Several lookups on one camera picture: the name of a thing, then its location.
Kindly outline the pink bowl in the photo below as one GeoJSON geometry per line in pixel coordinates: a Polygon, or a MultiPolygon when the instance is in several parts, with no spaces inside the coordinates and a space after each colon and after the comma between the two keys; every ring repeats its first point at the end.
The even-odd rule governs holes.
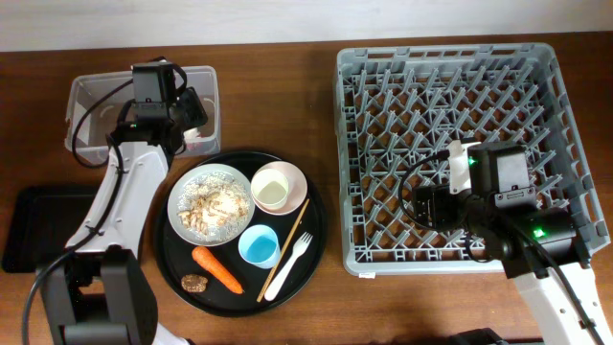
{"type": "Polygon", "coordinates": [[[288,180],[289,194],[286,204],[280,209],[266,209],[253,198],[257,206],[264,212],[275,216],[287,215],[298,209],[307,197],[307,180],[302,171],[293,164],[284,161],[265,164],[257,172],[263,169],[275,169],[283,173],[288,180]]]}

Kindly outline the light blue cup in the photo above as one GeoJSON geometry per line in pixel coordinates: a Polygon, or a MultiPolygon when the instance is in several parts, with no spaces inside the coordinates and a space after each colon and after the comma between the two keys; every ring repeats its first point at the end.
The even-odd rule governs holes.
{"type": "Polygon", "coordinates": [[[239,237],[238,253],[250,265],[262,269],[274,267],[281,258],[277,233],[267,225],[248,227],[239,237]]]}

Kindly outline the white tissue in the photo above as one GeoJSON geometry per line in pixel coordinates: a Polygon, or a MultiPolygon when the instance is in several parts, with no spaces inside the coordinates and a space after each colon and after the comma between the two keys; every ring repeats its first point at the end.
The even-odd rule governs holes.
{"type": "Polygon", "coordinates": [[[186,130],[183,133],[185,140],[193,140],[201,137],[201,133],[197,127],[186,130]]]}

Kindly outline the cream white cup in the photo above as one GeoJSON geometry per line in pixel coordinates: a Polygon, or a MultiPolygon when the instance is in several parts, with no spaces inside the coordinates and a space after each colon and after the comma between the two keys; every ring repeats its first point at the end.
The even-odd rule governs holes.
{"type": "Polygon", "coordinates": [[[275,169],[263,169],[251,180],[253,198],[264,208],[277,210],[286,204],[289,184],[285,175],[275,169]]]}

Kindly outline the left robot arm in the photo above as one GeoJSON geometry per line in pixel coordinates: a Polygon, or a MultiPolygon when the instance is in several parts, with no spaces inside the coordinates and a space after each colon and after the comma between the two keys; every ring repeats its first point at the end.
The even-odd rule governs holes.
{"type": "Polygon", "coordinates": [[[64,252],[40,268],[40,295],[56,344],[183,344],[160,324],[137,260],[150,204],[186,130],[204,125],[195,90],[172,103],[128,101],[108,135],[102,185],[64,252]]]}

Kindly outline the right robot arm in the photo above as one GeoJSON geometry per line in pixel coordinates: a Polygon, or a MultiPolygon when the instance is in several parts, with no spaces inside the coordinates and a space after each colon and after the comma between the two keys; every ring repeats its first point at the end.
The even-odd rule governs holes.
{"type": "Polygon", "coordinates": [[[412,202],[435,229],[460,227],[484,240],[486,259],[501,262],[545,343],[611,343],[591,255],[566,211],[538,209],[532,188],[453,195],[447,186],[418,187],[412,202]]]}

